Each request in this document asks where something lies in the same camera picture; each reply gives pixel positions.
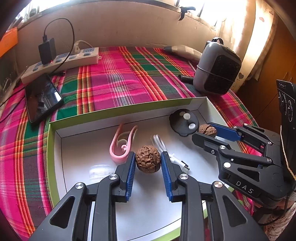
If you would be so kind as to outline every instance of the gray heart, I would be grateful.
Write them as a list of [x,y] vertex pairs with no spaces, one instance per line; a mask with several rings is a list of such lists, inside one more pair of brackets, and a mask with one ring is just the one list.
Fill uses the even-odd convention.
[[243,77],[244,75],[241,72],[239,72],[239,79],[242,79]]

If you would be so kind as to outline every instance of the black charger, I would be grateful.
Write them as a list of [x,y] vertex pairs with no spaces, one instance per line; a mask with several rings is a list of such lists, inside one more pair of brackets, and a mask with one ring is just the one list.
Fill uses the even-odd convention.
[[54,38],[47,40],[47,36],[43,36],[43,43],[38,46],[42,64],[51,63],[57,56]]

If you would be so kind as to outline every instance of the phone screen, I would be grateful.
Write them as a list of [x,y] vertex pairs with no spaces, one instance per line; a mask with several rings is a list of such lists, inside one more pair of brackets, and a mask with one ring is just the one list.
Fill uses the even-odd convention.
[[51,82],[48,74],[43,74],[28,84],[26,90],[27,111],[30,122],[37,122],[57,109],[62,96]]

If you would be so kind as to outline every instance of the orange box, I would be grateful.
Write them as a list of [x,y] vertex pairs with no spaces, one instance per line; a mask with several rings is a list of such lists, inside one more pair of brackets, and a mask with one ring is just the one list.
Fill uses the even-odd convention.
[[12,28],[4,34],[0,41],[0,57],[17,44],[17,27]]

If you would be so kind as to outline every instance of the white power strip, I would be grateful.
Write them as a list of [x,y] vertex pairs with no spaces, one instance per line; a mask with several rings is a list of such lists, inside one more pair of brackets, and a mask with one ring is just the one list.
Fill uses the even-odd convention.
[[[22,75],[21,80],[24,85],[32,82],[34,79],[44,73],[50,73],[58,67],[69,53],[58,55],[51,63],[42,64],[41,62],[31,65],[26,72]],[[80,53],[70,55],[69,58],[58,68],[55,72],[72,69],[79,66],[97,64],[99,59],[99,48],[82,49]]]

